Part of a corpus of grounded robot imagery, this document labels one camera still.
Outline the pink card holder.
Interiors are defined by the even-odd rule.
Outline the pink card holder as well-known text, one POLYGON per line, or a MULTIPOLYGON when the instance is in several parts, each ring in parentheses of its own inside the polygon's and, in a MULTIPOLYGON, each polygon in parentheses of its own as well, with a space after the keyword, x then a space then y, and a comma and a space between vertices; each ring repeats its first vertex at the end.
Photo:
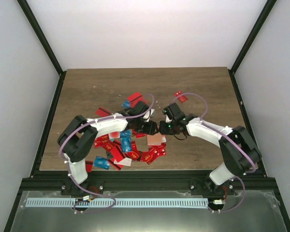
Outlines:
POLYGON ((160 145, 163 143, 163 136, 160 133, 157 133, 155 135, 147 135, 147 145, 160 145))

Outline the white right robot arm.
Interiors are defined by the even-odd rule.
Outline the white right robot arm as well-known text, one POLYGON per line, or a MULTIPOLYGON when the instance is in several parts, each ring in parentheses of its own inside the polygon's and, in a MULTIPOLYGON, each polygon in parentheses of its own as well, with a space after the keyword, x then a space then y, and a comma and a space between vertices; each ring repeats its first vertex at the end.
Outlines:
POLYGON ((193 114, 186 115, 175 102, 165 107, 163 114, 166 119, 159 126, 162 135, 198 137, 220 148, 223 163, 209 174, 209 180, 205 182, 209 194, 221 191, 226 181, 256 170, 262 155, 246 128, 223 127, 193 114))

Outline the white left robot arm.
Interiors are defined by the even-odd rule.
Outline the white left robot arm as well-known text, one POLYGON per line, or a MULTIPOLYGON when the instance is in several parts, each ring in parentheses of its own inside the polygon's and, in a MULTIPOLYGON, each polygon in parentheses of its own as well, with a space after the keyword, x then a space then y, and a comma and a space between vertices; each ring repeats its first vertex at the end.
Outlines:
POLYGON ((68 177, 73 181, 72 189, 78 195, 88 192, 85 159, 96 138, 128 129, 141 129, 152 117, 153 104, 139 101, 133 108, 109 116, 90 119, 76 116, 58 138, 58 154, 68 164, 68 177))

